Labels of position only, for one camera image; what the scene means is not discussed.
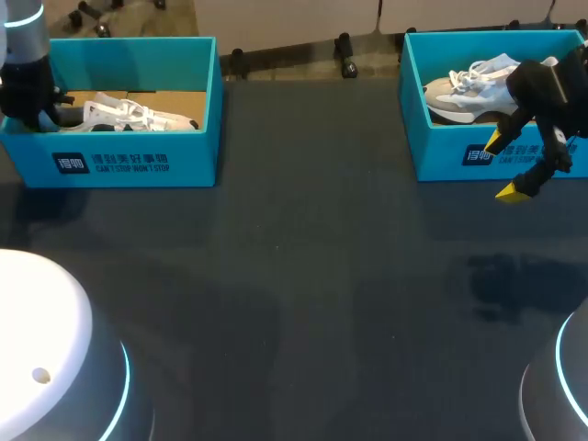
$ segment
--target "dark tabletop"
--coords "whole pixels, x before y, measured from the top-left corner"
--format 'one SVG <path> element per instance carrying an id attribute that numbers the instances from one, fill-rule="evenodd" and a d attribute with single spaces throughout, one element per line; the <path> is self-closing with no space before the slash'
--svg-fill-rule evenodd
<path id="1" fill-rule="evenodd" d="M 391 80 L 227 84 L 208 189 L 25 191 L 6 247 L 106 311 L 158 440 L 521 441 L 526 364 L 586 295 L 583 181 L 417 184 Z"/>

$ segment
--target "shoe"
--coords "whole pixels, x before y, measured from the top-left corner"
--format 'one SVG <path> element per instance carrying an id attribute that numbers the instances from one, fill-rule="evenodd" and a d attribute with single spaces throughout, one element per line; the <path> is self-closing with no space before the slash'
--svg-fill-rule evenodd
<path id="1" fill-rule="evenodd" d="M 547 58 L 543 64 L 554 66 Z M 503 53 L 486 62 L 474 62 L 465 72 L 450 71 L 424 87 L 424 99 L 431 112 L 449 121 L 470 124 L 487 112 L 512 115 L 516 104 L 506 87 L 506 78 L 520 64 Z"/>
<path id="2" fill-rule="evenodd" d="M 86 101 L 79 107 L 58 107 L 61 127 L 49 117 L 40 115 L 42 131 L 89 132 L 89 131 L 196 131 L 198 124 L 193 119 L 158 112 L 129 99 L 116 99 L 98 92 L 94 101 Z"/>

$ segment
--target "floor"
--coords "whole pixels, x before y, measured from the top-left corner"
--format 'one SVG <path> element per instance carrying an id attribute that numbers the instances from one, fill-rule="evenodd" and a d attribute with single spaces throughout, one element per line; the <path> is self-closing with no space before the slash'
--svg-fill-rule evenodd
<path id="1" fill-rule="evenodd" d="M 83 15 L 84 25 L 71 28 L 68 14 L 78 0 L 45 0 L 46 19 L 52 38 L 95 37 L 96 21 Z M 100 11 L 110 11 L 109 1 L 88 3 Z M 197 12 L 191 0 L 167 0 L 166 10 L 159 10 L 149 0 L 127 0 L 125 6 L 107 12 L 101 21 L 107 23 L 113 37 L 182 37 L 198 35 Z M 361 78 L 391 78 L 398 74 L 398 55 L 393 38 L 375 32 L 352 39 L 353 61 Z M 340 63 L 334 58 L 334 43 L 322 41 L 291 48 L 248 54 L 250 80 L 315 80 L 341 78 Z M 221 60 L 227 80 L 235 79 L 230 61 Z"/>

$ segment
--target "teal box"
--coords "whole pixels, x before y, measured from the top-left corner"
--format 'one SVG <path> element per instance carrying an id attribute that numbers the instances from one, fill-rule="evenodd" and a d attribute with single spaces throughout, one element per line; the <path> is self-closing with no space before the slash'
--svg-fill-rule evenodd
<path id="1" fill-rule="evenodd" d="M 205 116 L 191 132 L 30 133 L 5 119 L 0 141 L 28 187 L 214 186 L 223 96 L 214 38 L 52 40 L 50 57 L 62 90 L 206 91 Z"/>
<path id="2" fill-rule="evenodd" d="M 484 153 L 495 124 L 433 125 L 424 101 L 423 85 L 467 71 L 478 60 L 501 53 L 511 58 L 543 61 L 558 59 L 583 43 L 575 30 L 430 32 L 407 34 L 401 63 L 399 95 L 404 127 L 419 181 L 510 179 L 528 170 L 541 155 L 537 126 L 527 124 L 521 136 L 496 157 Z M 577 138 L 570 146 L 571 173 L 556 177 L 588 176 L 588 141 Z"/>

